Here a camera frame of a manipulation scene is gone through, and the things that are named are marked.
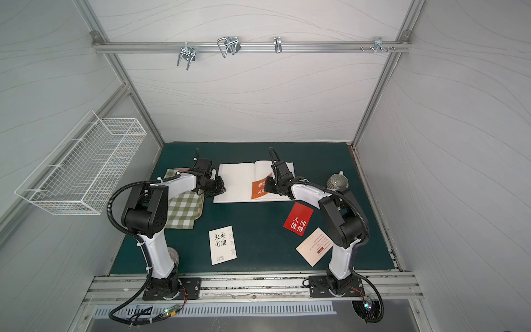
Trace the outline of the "orange photo card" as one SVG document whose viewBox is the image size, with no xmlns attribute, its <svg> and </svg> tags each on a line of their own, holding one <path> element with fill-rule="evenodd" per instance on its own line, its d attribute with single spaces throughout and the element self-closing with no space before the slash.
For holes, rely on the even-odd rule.
<svg viewBox="0 0 531 332">
<path fill-rule="evenodd" d="M 271 193 L 265 191 L 265 184 L 267 182 L 268 177 L 265 177 L 261 180 L 254 181 L 252 183 L 252 192 L 251 192 L 251 199 L 252 200 L 265 200 L 272 197 Z"/>
</svg>

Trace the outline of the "white photo album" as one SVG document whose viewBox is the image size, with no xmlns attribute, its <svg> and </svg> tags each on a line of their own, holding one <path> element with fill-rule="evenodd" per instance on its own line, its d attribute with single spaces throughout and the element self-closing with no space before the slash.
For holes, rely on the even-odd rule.
<svg viewBox="0 0 531 332">
<path fill-rule="evenodd" d="M 289 201 L 287 196 L 271 194 L 265 200 L 252 200 L 252 183 L 265 177 L 272 176 L 272 162 L 258 160 L 254 163 L 220 164 L 218 175 L 225 184 L 226 192 L 215 196 L 213 203 L 258 203 L 266 201 Z"/>
</svg>

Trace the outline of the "red photo card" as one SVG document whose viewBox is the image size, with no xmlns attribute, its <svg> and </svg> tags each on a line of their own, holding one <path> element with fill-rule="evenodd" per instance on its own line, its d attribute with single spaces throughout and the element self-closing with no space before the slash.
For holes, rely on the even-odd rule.
<svg viewBox="0 0 531 332">
<path fill-rule="evenodd" d="M 283 227 L 299 236 L 303 236 L 308 227 L 314 209 L 301 203 L 295 203 Z"/>
</svg>

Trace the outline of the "pale pink photo card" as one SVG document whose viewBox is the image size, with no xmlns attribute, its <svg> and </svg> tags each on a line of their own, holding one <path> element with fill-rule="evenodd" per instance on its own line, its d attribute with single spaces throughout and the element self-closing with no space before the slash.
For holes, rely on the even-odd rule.
<svg viewBox="0 0 531 332">
<path fill-rule="evenodd" d="M 332 247 L 332 240 L 323 230 L 317 228 L 296 247 L 296 250 L 311 267 L 314 267 Z"/>
</svg>

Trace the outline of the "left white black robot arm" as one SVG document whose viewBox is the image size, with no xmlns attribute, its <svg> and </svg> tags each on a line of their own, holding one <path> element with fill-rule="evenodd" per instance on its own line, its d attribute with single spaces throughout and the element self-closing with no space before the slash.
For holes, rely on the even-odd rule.
<svg viewBox="0 0 531 332">
<path fill-rule="evenodd" d="M 169 200 L 185 192 L 217 196 L 225 192 L 222 178 L 213 162 L 196 157 L 189 170 L 169 178 L 135 183 L 122 216 L 122 225 L 138 241 L 147 262 L 146 289 L 176 294 L 181 288 L 177 263 L 170 256 L 165 240 Z"/>
</svg>

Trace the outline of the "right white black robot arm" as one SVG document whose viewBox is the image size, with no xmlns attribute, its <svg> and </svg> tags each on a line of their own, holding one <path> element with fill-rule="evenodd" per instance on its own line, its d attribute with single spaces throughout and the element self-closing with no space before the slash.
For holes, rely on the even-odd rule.
<svg viewBox="0 0 531 332">
<path fill-rule="evenodd" d="M 296 177 L 286 161 L 277 157 L 271 163 L 272 176 L 266 178 L 266 192 L 302 201 L 322 213 L 326 235 L 333 242 L 326 282 L 333 295 L 344 295 L 355 278 L 353 263 L 357 250 L 370 238 L 365 213 L 350 189 L 332 190 Z"/>
</svg>

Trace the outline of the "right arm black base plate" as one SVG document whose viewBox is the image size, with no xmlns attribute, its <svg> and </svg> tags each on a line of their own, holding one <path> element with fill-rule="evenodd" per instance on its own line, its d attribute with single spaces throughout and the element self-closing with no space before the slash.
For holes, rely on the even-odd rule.
<svg viewBox="0 0 531 332">
<path fill-rule="evenodd" d="M 365 295 L 362 280 L 353 275 L 340 281 L 333 276 L 314 275 L 307 277 L 302 286 L 309 289 L 312 298 L 361 298 Z"/>
</svg>

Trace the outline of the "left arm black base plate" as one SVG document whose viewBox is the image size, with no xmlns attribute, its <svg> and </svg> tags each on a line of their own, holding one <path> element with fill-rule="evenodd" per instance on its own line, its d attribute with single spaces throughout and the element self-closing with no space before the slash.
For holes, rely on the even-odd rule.
<svg viewBox="0 0 531 332">
<path fill-rule="evenodd" d="M 145 301 L 197 300 L 201 288 L 201 278 L 156 279 L 153 278 L 144 290 Z"/>
</svg>

